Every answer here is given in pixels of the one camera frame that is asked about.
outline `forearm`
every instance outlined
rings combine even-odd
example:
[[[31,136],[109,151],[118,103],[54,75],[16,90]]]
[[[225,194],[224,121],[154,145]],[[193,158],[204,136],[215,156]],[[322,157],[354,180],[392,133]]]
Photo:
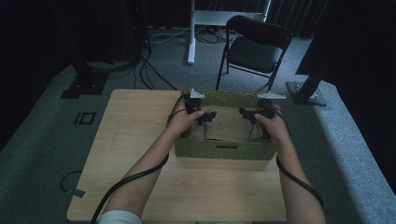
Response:
[[[176,133],[172,133],[165,129],[147,152],[126,173],[125,177],[146,171],[160,164],[169,153],[177,137],[178,135]],[[141,217],[160,172],[161,169],[117,189],[109,198],[105,211],[125,210],[133,212]]]
[[[311,186],[289,138],[279,145],[278,158],[286,171]],[[325,223],[318,199],[281,171],[279,176],[288,223]]]

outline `white desk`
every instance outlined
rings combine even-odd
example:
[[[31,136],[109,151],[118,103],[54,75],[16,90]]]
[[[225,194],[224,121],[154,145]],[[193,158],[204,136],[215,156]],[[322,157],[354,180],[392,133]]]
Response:
[[[195,0],[191,0],[191,37],[189,48],[189,64],[195,61],[195,25],[220,25],[224,26],[231,17],[243,15],[258,21],[265,21],[271,0],[267,0],[263,12],[233,12],[233,11],[208,11],[195,10]]]

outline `gray carpet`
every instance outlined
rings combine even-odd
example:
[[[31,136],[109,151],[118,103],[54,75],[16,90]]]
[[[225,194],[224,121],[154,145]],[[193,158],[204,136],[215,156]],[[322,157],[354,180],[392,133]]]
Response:
[[[195,64],[187,65],[188,43],[187,38],[173,38],[152,44],[148,61],[178,89],[214,90],[223,44],[197,42]],[[309,39],[293,38],[272,92],[288,96],[276,103],[283,108],[304,168],[324,199],[327,221],[391,223],[396,217],[395,196],[336,88],[320,83],[318,89],[328,102],[325,108],[295,105],[290,98],[285,82],[306,79],[294,74],[309,43]],[[72,196],[61,190],[60,181],[83,169],[111,92],[147,89],[140,79],[140,66],[110,74],[102,95],[60,99],[76,75],[72,67],[51,81],[0,153],[0,223],[75,223],[66,217]],[[172,90],[151,68],[148,78],[157,90]],[[265,91],[266,80],[232,70],[223,76],[219,89]],[[95,113],[93,123],[75,124],[78,113]],[[78,178],[70,175],[65,187],[75,187]]]

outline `chair seat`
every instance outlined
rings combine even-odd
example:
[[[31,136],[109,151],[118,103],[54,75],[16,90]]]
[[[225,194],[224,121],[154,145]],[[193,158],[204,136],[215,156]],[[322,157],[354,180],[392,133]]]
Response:
[[[264,73],[274,71],[281,49],[258,44],[243,36],[238,36],[227,54],[229,63],[259,70]]]

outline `dark background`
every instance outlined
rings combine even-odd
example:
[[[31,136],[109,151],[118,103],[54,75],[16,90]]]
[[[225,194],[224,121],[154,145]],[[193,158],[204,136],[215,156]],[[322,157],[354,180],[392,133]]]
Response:
[[[207,2],[202,1],[198,7],[205,8]],[[224,5],[219,1],[219,7],[252,8],[238,1],[228,2]],[[316,76],[324,64],[328,67],[324,80],[337,87],[395,190],[395,4],[391,0],[334,0],[322,20],[313,16],[320,12],[318,7],[308,17],[306,13],[304,17],[297,14],[301,11],[298,6],[308,7],[318,1],[289,2],[286,7],[270,11],[269,21],[284,24],[295,35],[315,36],[298,74]],[[139,27],[145,27],[139,4],[134,0],[0,3],[0,148],[52,78],[73,60],[111,63],[138,56],[138,43],[143,38]],[[185,0],[151,0],[144,5],[148,24],[166,28],[187,27],[190,7],[190,1]],[[125,38],[130,43],[126,48],[120,45]]]

